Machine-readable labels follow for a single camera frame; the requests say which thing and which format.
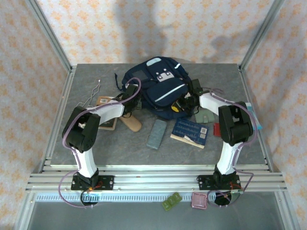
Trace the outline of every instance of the backpack pocket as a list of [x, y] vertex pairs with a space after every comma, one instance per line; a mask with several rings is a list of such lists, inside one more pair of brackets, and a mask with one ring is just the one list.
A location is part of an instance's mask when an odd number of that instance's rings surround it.
[[147, 89], [143, 95], [157, 109], [170, 106], [187, 91], [188, 87], [182, 80], [170, 78]]

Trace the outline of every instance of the backpack strap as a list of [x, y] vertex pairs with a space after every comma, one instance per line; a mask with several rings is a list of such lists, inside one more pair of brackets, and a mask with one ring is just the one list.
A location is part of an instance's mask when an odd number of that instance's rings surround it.
[[124, 86], [122, 86], [121, 88], [118, 86], [118, 81], [117, 81], [117, 74], [116, 73], [114, 73], [114, 75], [115, 75], [115, 82], [116, 82], [116, 87], [120, 90], [120, 91], [123, 91], [124, 90]]

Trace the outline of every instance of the red card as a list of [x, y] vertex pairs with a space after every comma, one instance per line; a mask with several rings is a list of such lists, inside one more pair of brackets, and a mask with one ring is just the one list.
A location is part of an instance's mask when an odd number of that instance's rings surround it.
[[213, 125], [213, 135], [215, 135], [216, 137], [221, 137], [220, 124], [219, 123], [215, 123]]

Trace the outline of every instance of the aluminum frame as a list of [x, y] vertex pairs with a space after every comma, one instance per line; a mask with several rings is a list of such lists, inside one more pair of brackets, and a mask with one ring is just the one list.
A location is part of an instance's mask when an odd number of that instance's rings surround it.
[[252, 56], [254, 55], [255, 51], [257, 50], [258, 46], [260, 45], [261, 41], [266, 35], [266, 32], [268, 31], [272, 22], [274, 21], [275, 16], [277, 15], [279, 9], [281, 8], [283, 2], [284, 0], [275, 0], [273, 2], [272, 6], [269, 9], [269, 12], [264, 18], [262, 25], [260, 26], [258, 32], [256, 33], [254, 40], [252, 41], [250, 47], [248, 48], [247, 53], [245, 54], [241, 64], [239, 65], [239, 69], [245, 69], [246, 66], [248, 65], [249, 61], [251, 60]]
[[56, 35], [54, 34], [50, 24], [48, 23], [41, 7], [37, 3], [36, 0], [25, 0], [26, 4], [28, 5], [29, 9], [32, 11], [33, 15], [37, 19], [42, 31], [46, 35], [47, 39], [49, 40], [51, 46], [53, 47], [54, 51], [56, 52], [57, 56], [59, 57], [63, 67], [66, 69], [67, 72], [71, 70], [71, 64], [59, 43]]
[[74, 75], [73, 72], [69, 72], [66, 76], [66, 80], [65, 80], [65, 83], [64, 83], [64, 86], [63, 86], [63, 89], [62, 89], [62, 93], [61, 93], [61, 98], [58, 102], [57, 114], [55, 116], [53, 126], [52, 126], [52, 130], [49, 134], [48, 142], [46, 144], [43, 156], [40, 160], [39, 167], [36, 171], [37, 173], [42, 172], [44, 164], [45, 164], [45, 160], [48, 157], [51, 157], [52, 152], [54, 150], [57, 135], [59, 133], [60, 123], [61, 123], [61, 120], [62, 120], [63, 114], [64, 114], [64, 108], [65, 108], [66, 103], [67, 103], [68, 97], [67, 97], [66, 94], [70, 91], [70, 87], [71, 87], [72, 80], [73, 80], [73, 75]]
[[[196, 180], [198, 175], [213, 174], [213, 170], [189, 170], [178, 171], [102, 171], [101, 175], [114, 175], [113, 191], [97, 191], [101, 193], [171, 193], [174, 191], [180, 193], [188, 192], [209, 192], [209, 190], [199, 190]], [[56, 193], [61, 178], [66, 172], [57, 174], [32, 174], [30, 176], [26, 191]], [[281, 173], [256, 171], [246, 192], [276, 192], [287, 191], [286, 184]], [[244, 187], [250, 178], [250, 175], [238, 174], [241, 180], [241, 186]], [[72, 176], [63, 180], [61, 189], [66, 193], [71, 191]]]
[[35, 201], [36, 193], [25, 194], [24, 201], [21, 204], [13, 227], [14, 230], [25, 230], [28, 228]]
[[[243, 83], [243, 88], [244, 88], [246, 97], [248, 99], [248, 102], [251, 103], [253, 108], [255, 108], [253, 101], [250, 98], [250, 89], [249, 89], [249, 87], [248, 87], [248, 85], [245, 81], [245, 79], [246, 79], [245, 78], [245, 71], [240, 70], [239, 66], [238, 66], [238, 69], [239, 69], [240, 77], [241, 77], [241, 80], [242, 80], [242, 83]], [[264, 142], [264, 137], [265, 137], [265, 135], [264, 135], [262, 129], [258, 130], [258, 138], [259, 138], [260, 146], [261, 146], [262, 153], [263, 153], [263, 156], [264, 156], [264, 160], [265, 160], [266, 164], [268, 165], [269, 170], [271, 172], [273, 172], [274, 171], [274, 165], [273, 165], [273, 160], [272, 160], [272, 157], [271, 157], [271, 152], [269, 151], [267, 145]]]
[[289, 193], [281, 191], [275, 192], [275, 197], [285, 229], [300, 230], [301, 228], [294, 212]]

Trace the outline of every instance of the pink cable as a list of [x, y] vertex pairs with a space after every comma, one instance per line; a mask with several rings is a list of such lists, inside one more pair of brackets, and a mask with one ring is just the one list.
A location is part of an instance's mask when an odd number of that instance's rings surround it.
[[69, 150], [71, 150], [71, 151], [73, 152], [73, 154], [74, 154], [74, 156], [75, 156], [75, 158], [76, 158], [76, 161], [77, 161], [78, 170], [71, 171], [71, 172], [67, 173], [65, 176], [62, 177], [62, 179], [61, 179], [60, 182], [59, 182], [58, 193], [59, 193], [60, 198], [61, 198], [66, 204], [68, 204], [68, 205], [70, 205], [70, 206], [72, 206], [72, 207], [87, 208], [86, 206], [74, 205], [73, 203], [71, 203], [71, 202], [65, 200], [65, 198], [62, 196], [61, 190], [60, 190], [60, 189], [61, 189], [61, 184], [62, 184], [63, 180], [64, 180], [68, 175], [70, 175], [70, 174], [75, 174], [76, 172], [78, 172], [78, 171], [81, 169], [80, 159], [79, 159], [79, 157], [78, 157], [78, 154], [77, 154], [76, 150], [75, 150], [74, 148], [72, 148], [72, 147], [70, 147], [70, 146], [68, 146], [68, 145], [66, 144], [66, 139], [67, 139], [67, 136], [68, 136], [69, 132], [71, 131], [71, 129], [73, 128], [73, 126], [75, 125], [75, 123], [78, 121], [78, 119], [79, 119], [81, 116], [83, 116], [84, 114], [90, 113], [90, 112], [95, 112], [95, 111], [97, 111], [98, 109], [101, 109], [102, 107], [106, 107], [106, 106], [110, 106], [110, 105], [116, 105], [116, 104], [123, 104], [123, 103], [125, 103], [125, 102], [127, 102], [127, 101], [130, 101], [132, 98], [134, 98], [134, 97], [140, 92], [140, 90], [141, 90], [141, 85], [142, 85], [142, 84], [141, 84], [140, 79], [138, 79], [138, 78], [131, 78], [131, 79], [127, 82], [127, 84], [128, 84], [130, 81], [132, 81], [132, 80], [136, 80], [136, 81], [139, 83], [139, 86], [138, 86], [137, 91], [136, 91], [131, 97], [129, 97], [129, 98], [123, 100], [123, 101], [120, 101], [120, 102], [102, 104], [102, 105], [99, 105], [99, 106], [97, 106], [97, 107], [94, 107], [94, 108], [91, 108], [91, 109], [84, 110], [83, 112], [79, 113], [79, 114], [73, 119], [73, 121], [71, 122], [71, 124], [68, 126], [68, 128], [67, 128], [67, 130], [66, 130], [66, 132], [65, 132], [65, 134], [64, 134], [64, 136], [63, 136], [62, 145], [63, 145], [66, 149], [69, 149]]
[[[246, 185], [245, 185], [245, 187], [244, 187], [244, 189], [243, 189], [243, 192], [245, 192], [245, 190], [247, 189], [247, 187], [248, 187], [250, 181], [251, 181], [252, 178], [254, 177], [254, 173], [252, 173], [252, 172], [244, 172], [244, 171], [242, 171], [242, 170], [236, 169], [236, 167], [235, 167], [235, 161], [236, 161], [236, 159], [237, 159], [239, 150], [241, 150], [241, 148], [242, 148], [243, 146], [245, 146], [245, 145], [249, 145], [249, 146], [250, 146], [250, 145], [257, 139], [257, 136], [258, 136], [258, 129], [257, 129], [257, 124], [256, 124], [256, 119], [254, 118], [253, 114], [252, 114], [250, 111], [248, 111], [245, 107], [243, 107], [243, 106], [241, 106], [241, 105], [239, 105], [239, 104], [237, 104], [237, 103], [235, 103], [235, 102], [231, 102], [231, 101], [228, 101], [228, 100], [226, 100], [226, 99], [224, 99], [224, 98], [221, 98], [221, 97], [215, 95], [214, 93], [212, 93], [212, 91], [210, 91], [210, 95], [211, 95], [213, 98], [215, 98], [215, 99], [217, 99], [217, 100], [219, 100], [219, 101], [221, 101], [221, 102], [224, 102], [224, 103], [227, 103], [227, 104], [231, 104], [231, 105], [234, 105], [234, 106], [236, 106], [236, 107], [241, 108], [244, 112], [246, 112], [246, 113], [248, 114], [248, 116], [249, 116], [251, 122], [252, 122], [253, 125], [254, 125], [254, 128], [255, 128], [254, 133], [255, 133], [255, 135], [253, 136], [252, 140], [250, 140], [250, 141], [248, 141], [248, 142], [244, 142], [244, 143], [240, 144], [240, 145], [237, 147], [237, 149], [236, 149], [236, 151], [235, 151], [234, 158], [232, 159], [232, 162], [231, 162], [231, 165], [232, 165], [233, 169], [234, 169], [237, 173], [242, 173], [242, 174], [248, 174], [248, 175], [250, 175], [250, 178], [249, 178], [248, 182], [246, 183]], [[207, 197], [209, 197], [209, 194], [210, 194], [211, 192], [213, 192], [213, 191], [217, 191], [218, 193], [220, 193], [220, 194], [222, 194], [222, 195], [224, 196], [224, 193], [221, 193], [219, 190], [212, 190], [212, 191], [209, 191], [209, 192], [208, 192]]]

